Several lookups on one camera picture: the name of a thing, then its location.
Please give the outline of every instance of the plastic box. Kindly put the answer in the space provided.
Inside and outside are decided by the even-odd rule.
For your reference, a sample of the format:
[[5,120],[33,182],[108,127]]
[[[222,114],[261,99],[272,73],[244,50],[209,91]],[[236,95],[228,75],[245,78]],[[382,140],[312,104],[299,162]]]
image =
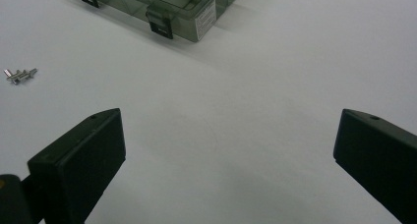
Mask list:
[[106,4],[150,24],[167,38],[173,33],[197,42],[234,0],[83,0],[94,7]]

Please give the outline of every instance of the white label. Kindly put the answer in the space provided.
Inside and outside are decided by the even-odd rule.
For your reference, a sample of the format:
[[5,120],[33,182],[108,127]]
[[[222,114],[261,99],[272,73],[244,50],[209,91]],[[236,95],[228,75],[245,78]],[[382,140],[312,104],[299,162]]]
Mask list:
[[196,18],[197,38],[201,40],[216,21],[217,14],[215,11],[215,0],[213,0]]

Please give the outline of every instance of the small metal part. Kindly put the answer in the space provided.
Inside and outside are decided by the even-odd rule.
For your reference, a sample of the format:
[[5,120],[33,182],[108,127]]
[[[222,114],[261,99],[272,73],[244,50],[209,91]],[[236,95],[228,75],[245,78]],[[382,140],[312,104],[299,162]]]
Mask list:
[[13,84],[19,84],[27,79],[32,79],[36,72],[37,69],[32,69],[30,71],[24,70],[23,72],[18,70],[16,74],[13,74],[10,70],[4,71],[7,76],[7,81],[12,82]]

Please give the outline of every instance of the white surface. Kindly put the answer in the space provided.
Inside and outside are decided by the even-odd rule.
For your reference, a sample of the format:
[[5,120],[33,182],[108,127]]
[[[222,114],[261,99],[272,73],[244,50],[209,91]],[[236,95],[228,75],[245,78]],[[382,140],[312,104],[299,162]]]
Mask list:
[[87,223],[398,221],[332,158],[343,108],[417,134],[417,0],[237,0],[200,43],[81,0],[0,0],[0,174],[120,107]]

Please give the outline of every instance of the storage case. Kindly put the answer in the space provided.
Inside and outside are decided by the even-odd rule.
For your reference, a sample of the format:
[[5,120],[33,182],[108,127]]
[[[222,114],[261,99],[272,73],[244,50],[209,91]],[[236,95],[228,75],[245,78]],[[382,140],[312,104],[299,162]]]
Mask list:
[[150,24],[167,38],[173,33],[199,41],[234,0],[83,0],[99,8],[106,4]]

